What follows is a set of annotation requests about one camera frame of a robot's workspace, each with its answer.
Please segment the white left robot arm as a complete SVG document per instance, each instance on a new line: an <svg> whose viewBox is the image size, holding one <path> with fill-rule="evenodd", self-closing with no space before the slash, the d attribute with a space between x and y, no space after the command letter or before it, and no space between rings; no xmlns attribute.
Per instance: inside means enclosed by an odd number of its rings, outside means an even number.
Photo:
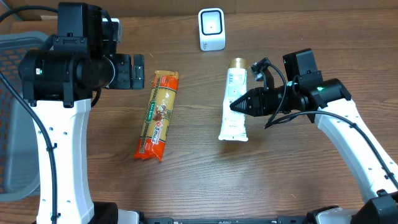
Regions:
<svg viewBox="0 0 398 224"><path fill-rule="evenodd" d="M119 54L121 24L99 6L61 2L57 33L19 64L23 105L39 152L37 223L138 224L138 212L94 202L88 185L86 134L101 90L144 87L144 57Z"/></svg>

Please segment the white tube gold cap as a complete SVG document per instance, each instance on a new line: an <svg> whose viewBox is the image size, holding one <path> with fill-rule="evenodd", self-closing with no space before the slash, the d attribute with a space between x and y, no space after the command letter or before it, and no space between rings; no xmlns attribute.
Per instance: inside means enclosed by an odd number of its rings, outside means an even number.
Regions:
<svg viewBox="0 0 398 224"><path fill-rule="evenodd" d="M223 100L223 115L219 140L248 141L245 127L245 114L232 111L230 104L247 92L246 59L232 58L229 61L226 88Z"/></svg>

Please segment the orange spaghetti packet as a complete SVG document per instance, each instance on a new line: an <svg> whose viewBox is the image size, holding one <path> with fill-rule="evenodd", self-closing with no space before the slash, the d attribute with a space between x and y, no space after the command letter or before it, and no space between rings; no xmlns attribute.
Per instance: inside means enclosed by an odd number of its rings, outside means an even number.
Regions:
<svg viewBox="0 0 398 224"><path fill-rule="evenodd" d="M139 137L136 159L162 159L174 102L178 90L178 72L156 70Z"/></svg>

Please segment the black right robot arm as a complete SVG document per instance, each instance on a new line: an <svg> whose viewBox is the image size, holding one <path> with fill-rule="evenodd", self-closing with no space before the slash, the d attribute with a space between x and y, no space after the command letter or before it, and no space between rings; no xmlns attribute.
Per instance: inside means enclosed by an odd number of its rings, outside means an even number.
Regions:
<svg viewBox="0 0 398 224"><path fill-rule="evenodd" d="M364 205L344 210L337 205L308 212L294 223L397 223L397 163L362 120L351 93L339 79L324 80L312 49L283 57L283 85L276 88L268 58L249 70L262 87L249 90L230 104L233 111L268 116L265 128L306 115L337 148L354 176Z"/></svg>

